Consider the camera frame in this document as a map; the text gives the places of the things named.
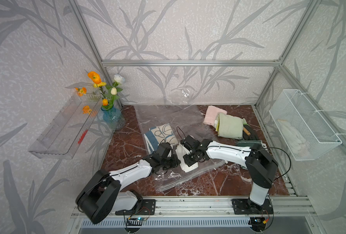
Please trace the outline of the clear plastic vacuum bag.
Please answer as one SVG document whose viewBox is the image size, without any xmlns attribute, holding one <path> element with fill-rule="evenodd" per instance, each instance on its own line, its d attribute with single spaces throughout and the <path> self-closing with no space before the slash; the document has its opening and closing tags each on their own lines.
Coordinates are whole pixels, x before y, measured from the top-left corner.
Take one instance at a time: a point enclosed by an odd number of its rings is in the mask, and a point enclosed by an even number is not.
<svg viewBox="0 0 346 234">
<path fill-rule="evenodd" d="M 163 101 L 156 98 L 152 99 L 148 104 L 135 106 L 136 116 L 139 128 L 144 134 L 150 128 L 170 124 L 173 132 L 178 139 L 178 143 L 186 136 L 192 136 L 196 140 L 211 139 L 217 140 L 214 132 L 209 125 L 203 123 L 204 114 L 202 114 L 196 104 L 191 101 L 192 94 L 187 88 L 175 90 L 171 95 Z M 176 154 L 177 146 L 172 147 L 172 154 Z M 180 165 L 168 171 L 160 170 L 153 174 L 155 189 L 163 192 L 196 178 L 206 172 L 216 169 L 226 162 L 224 160 L 208 160 L 199 162 L 198 168 L 185 173 Z"/>
</svg>

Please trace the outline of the blue patterned towel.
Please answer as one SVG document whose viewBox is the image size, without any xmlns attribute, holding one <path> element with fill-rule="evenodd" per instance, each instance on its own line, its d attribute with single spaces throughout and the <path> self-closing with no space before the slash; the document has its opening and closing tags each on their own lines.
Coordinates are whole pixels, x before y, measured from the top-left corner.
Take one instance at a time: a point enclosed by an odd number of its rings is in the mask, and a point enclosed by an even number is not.
<svg viewBox="0 0 346 234">
<path fill-rule="evenodd" d="M 156 151 L 161 143 L 169 143 L 172 146 L 178 145 L 178 139 L 170 124 L 150 128 L 143 136 L 149 154 Z"/>
</svg>

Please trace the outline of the light green towel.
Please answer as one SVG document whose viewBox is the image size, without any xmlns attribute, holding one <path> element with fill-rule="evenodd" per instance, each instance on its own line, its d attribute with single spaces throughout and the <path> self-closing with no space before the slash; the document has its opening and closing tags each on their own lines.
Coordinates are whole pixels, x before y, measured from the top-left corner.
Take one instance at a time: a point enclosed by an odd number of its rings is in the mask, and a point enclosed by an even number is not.
<svg viewBox="0 0 346 234">
<path fill-rule="evenodd" d="M 242 139 L 244 125 L 247 125 L 245 119 L 219 113 L 215 119 L 215 128 L 217 135 L 224 138 Z"/>
</svg>

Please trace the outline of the green white striped towel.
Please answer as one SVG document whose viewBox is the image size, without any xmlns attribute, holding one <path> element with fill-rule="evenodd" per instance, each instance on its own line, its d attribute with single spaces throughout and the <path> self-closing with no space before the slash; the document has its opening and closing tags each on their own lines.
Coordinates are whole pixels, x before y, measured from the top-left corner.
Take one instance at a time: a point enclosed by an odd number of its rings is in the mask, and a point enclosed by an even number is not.
<svg viewBox="0 0 346 234">
<path fill-rule="evenodd" d="M 238 147 L 253 147 L 254 145 L 260 145 L 263 148 L 266 148 L 267 145 L 261 140 L 239 140 L 235 143 L 235 146 Z"/>
</svg>

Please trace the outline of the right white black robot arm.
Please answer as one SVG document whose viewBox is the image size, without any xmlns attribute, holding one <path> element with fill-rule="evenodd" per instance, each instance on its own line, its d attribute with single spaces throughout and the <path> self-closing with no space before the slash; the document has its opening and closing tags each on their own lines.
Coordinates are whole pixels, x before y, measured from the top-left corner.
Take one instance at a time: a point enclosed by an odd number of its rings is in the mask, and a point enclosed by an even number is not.
<svg viewBox="0 0 346 234">
<path fill-rule="evenodd" d="M 183 156 L 187 166 L 210 159 L 224 160 L 246 167 L 252 179 L 249 201 L 253 205 L 262 206 L 277 173 L 278 163 L 261 145 L 252 147 L 231 146 L 204 139 L 196 140 L 191 136 L 180 141 L 188 152 Z"/>
</svg>

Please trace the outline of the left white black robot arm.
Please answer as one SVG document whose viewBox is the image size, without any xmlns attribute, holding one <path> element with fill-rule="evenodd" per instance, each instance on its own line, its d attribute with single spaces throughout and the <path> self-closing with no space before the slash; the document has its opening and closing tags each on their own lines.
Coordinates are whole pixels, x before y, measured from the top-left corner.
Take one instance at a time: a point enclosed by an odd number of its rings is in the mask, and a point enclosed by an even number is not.
<svg viewBox="0 0 346 234">
<path fill-rule="evenodd" d="M 76 205 L 93 224 L 100 223 L 111 212 L 133 210 L 141 196 L 131 191 L 122 193 L 121 190 L 160 170 L 176 168 L 180 163 L 175 154 L 161 157 L 154 153 L 123 169 L 98 170 L 77 196 Z"/>
</svg>

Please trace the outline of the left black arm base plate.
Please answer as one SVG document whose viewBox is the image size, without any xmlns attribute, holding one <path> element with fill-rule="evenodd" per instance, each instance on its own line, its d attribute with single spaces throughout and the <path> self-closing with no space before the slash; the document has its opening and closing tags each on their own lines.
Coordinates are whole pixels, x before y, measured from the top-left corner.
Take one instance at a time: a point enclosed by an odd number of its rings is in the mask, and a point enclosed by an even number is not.
<svg viewBox="0 0 346 234">
<path fill-rule="evenodd" d="M 155 199 L 143 199 L 139 200 L 131 210 L 116 211 L 115 215 L 154 215 L 156 208 Z"/>
</svg>

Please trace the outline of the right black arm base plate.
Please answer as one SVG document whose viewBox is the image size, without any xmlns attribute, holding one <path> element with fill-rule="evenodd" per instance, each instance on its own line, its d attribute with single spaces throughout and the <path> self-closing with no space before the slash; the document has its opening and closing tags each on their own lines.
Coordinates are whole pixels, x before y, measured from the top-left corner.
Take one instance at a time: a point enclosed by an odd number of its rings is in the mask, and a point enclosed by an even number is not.
<svg viewBox="0 0 346 234">
<path fill-rule="evenodd" d="M 274 214 L 273 205 L 269 198 L 266 198 L 262 205 L 258 205 L 250 199 L 232 199 L 231 204 L 235 215 Z"/>
</svg>

